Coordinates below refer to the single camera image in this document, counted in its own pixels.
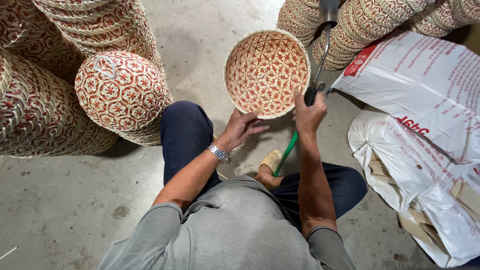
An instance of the stack of baskets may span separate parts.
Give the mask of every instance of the stack of baskets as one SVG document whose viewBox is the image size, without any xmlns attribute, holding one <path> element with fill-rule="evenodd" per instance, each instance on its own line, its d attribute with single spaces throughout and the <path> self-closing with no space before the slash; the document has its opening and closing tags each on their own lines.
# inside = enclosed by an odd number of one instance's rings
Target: stack of baskets
<svg viewBox="0 0 480 270">
<path fill-rule="evenodd" d="M 98 53 L 80 67 L 75 91 L 97 124 L 140 145 L 160 144 L 160 117 L 173 98 L 158 68 L 145 58 Z"/>
<path fill-rule="evenodd" d="M 85 60 L 31 0 L 11 0 L 0 10 L 0 45 L 71 84 Z"/>
<path fill-rule="evenodd" d="M 345 68 L 368 44 L 394 30 L 432 0 L 348 0 L 338 11 L 324 69 Z M 325 33 L 313 43 L 313 58 L 324 54 Z"/>
<path fill-rule="evenodd" d="M 480 22 L 480 1 L 439 0 L 415 14 L 406 28 L 431 37 L 443 37 L 453 29 Z"/>
<path fill-rule="evenodd" d="M 122 50 L 151 61 L 165 77 L 155 36 L 140 0 L 33 0 L 88 57 Z"/>
<path fill-rule="evenodd" d="M 82 111 L 73 86 L 0 49 L 0 155 L 95 155 L 118 136 Z"/>
<path fill-rule="evenodd" d="M 310 45 L 318 28 L 317 0 L 286 0 L 278 14 L 277 28 Z"/>
</svg>

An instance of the person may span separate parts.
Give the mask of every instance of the person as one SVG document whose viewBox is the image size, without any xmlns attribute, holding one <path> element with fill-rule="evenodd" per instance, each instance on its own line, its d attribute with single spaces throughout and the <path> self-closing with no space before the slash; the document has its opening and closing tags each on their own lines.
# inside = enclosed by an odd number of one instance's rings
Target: person
<svg viewBox="0 0 480 270">
<path fill-rule="evenodd" d="M 258 126 L 256 112 L 235 109 L 212 144 L 213 125 L 200 106 L 170 105 L 161 119 L 165 186 L 98 269 L 355 269 L 336 219 L 365 196 L 365 181 L 352 168 L 321 162 L 316 131 L 324 100 L 317 95 L 307 107 L 295 95 L 301 172 L 273 177 L 262 164 L 255 179 L 224 182 L 217 148 L 230 152 L 268 127 Z"/>
</svg>

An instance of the green hose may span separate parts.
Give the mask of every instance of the green hose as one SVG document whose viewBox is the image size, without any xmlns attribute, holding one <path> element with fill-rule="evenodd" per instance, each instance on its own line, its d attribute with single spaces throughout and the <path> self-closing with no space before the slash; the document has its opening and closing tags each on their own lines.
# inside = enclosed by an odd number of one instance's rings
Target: green hose
<svg viewBox="0 0 480 270">
<path fill-rule="evenodd" d="M 273 174 L 274 177 L 278 176 L 278 172 L 280 172 L 280 168 L 282 168 L 283 162 L 287 158 L 288 154 L 290 154 L 290 151 L 292 150 L 293 146 L 295 145 L 295 142 L 297 141 L 298 137 L 299 137 L 299 134 L 298 134 L 297 131 L 295 131 L 293 133 L 292 139 L 290 140 L 290 143 L 288 144 L 287 150 L 285 150 L 285 153 L 283 154 L 282 159 L 280 160 L 280 163 L 276 167 L 275 173 Z"/>
</svg>

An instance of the silver watch band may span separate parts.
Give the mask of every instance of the silver watch band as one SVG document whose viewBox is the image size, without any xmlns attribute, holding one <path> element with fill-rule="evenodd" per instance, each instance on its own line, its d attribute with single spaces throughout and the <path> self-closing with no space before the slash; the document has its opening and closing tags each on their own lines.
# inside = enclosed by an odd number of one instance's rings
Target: silver watch band
<svg viewBox="0 0 480 270">
<path fill-rule="evenodd" d="M 220 160 L 220 163 L 224 163 L 228 159 L 229 152 L 224 152 L 218 149 L 213 143 L 210 144 L 208 149 L 218 158 L 218 160 Z"/>
</svg>

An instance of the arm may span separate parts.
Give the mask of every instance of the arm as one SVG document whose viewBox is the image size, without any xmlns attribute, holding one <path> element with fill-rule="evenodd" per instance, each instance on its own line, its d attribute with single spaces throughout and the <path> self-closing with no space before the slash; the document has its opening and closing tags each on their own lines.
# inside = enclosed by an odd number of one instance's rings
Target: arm
<svg viewBox="0 0 480 270">
<path fill-rule="evenodd" d="M 307 107 L 303 95 L 295 96 L 296 126 L 300 138 L 301 172 L 298 198 L 302 234 L 307 237 L 315 226 L 326 226 L 335 232 L 336 216 L 332 192 L 324 173 L 316 133 L 326 116 L 325 102 L 320 94 L 312 106 Z"/>
<path fill-rule="evenodd" d="M 254 126 L 259 121 L 257 112 L 242 115 L 238 109 L 235 109 L 225 132 L 214 144 L 220 150 L 230 152 L 233 148 L 245 142 L 248 135 L 268 129 L 269 126 Z M 170 179 L 156 197 L 153 205 L 172 202 L 185 211 L 198 196 L 219 164 L 218 158 L 206 149 Z"/>
</svg>

